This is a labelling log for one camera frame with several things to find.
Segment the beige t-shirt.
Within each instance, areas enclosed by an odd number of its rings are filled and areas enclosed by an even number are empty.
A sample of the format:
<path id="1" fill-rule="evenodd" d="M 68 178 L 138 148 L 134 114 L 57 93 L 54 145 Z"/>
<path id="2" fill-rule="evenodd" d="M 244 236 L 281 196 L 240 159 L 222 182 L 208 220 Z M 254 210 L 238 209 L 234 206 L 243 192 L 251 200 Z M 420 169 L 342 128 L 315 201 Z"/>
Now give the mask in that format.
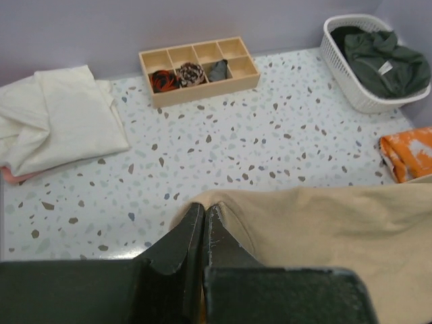
<path id="1" fill-rule="evenodd" d="M 431 320 L 431 185 L 210 190 L 226 229 L 266 265 L 345 267 L 381 323 Z"/>

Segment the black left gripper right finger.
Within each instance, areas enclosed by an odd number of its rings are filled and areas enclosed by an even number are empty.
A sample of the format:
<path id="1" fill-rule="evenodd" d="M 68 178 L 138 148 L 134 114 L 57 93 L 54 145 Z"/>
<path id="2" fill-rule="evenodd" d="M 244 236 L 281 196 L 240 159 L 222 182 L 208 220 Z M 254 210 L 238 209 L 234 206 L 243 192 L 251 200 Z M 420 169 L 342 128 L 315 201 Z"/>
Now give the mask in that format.
<path id="1" fill-rule="evenodd" d="M 206 213 L 203 271 L 207 323 L 377 323 L 369 293 L 340 267 L 266 267 Z"/>

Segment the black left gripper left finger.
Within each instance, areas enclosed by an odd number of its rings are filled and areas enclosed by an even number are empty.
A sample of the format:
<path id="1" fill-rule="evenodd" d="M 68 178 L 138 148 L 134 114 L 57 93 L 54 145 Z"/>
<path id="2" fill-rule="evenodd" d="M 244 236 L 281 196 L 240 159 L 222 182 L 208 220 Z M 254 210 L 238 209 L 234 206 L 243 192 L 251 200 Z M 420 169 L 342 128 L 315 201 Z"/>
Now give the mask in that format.
<path id="1" fill-rule="evenodd" d="M 199 323 L 205 211 L 133 259 L 1 263 L 2 323 Z"/>

